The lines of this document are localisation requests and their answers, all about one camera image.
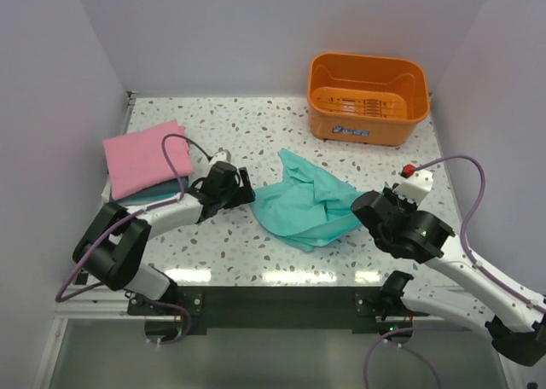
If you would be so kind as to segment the mint green t-shirt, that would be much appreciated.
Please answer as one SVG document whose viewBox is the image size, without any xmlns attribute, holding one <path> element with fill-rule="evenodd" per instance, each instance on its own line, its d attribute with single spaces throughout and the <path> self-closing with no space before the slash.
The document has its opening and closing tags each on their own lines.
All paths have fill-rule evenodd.
<svg viewBox="0 0 546 389">
<path fill-rule="evenodd" d="M 250 205 L 266 231 L 310 253 L 361 226 L 351 212 L 360 191 L 285 148 L 278 156 L 282 180 L 256 189 Z"/>
</svg>

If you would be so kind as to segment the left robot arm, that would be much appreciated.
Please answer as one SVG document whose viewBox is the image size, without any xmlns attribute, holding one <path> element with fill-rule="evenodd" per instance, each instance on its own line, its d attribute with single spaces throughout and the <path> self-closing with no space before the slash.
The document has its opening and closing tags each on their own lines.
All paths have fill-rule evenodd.
<svg viewBox="0 0 546 389">
<path fill-rule="evenodd" d="M 135 211 L 116 202 L 104 205 L 74 249 L 73 261 L 110 290 L 141 295 L 156 313 L 167 314 L 182 303 L 181 294 L 174 280 L 142 262 L 148 241 L 254 201 L 247 169 L 217 161 L 183 195 Z"/>
</svg>

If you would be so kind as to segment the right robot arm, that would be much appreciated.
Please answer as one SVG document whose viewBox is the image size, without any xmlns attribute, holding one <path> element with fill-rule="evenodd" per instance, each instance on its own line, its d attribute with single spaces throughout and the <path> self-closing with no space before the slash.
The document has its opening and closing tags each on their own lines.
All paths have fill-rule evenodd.
<svg viewBox="0 0 546 389">
<path fill-rule="evenodd" d="M 545 356 L 544 296 L 509 280 L 477 253 L 465 251 L 448 224 L 420 209 L 431 189 L 429 184 L 396 183 L 360 195 L 351 212 L 382 252 L 436 270 L 465 294 L 395 270 L 380 289 L 382 314 L 397 315 L 407 309 L 438 316 L 490 339 L 509 360 L 535 365 Z"/>
</svg>

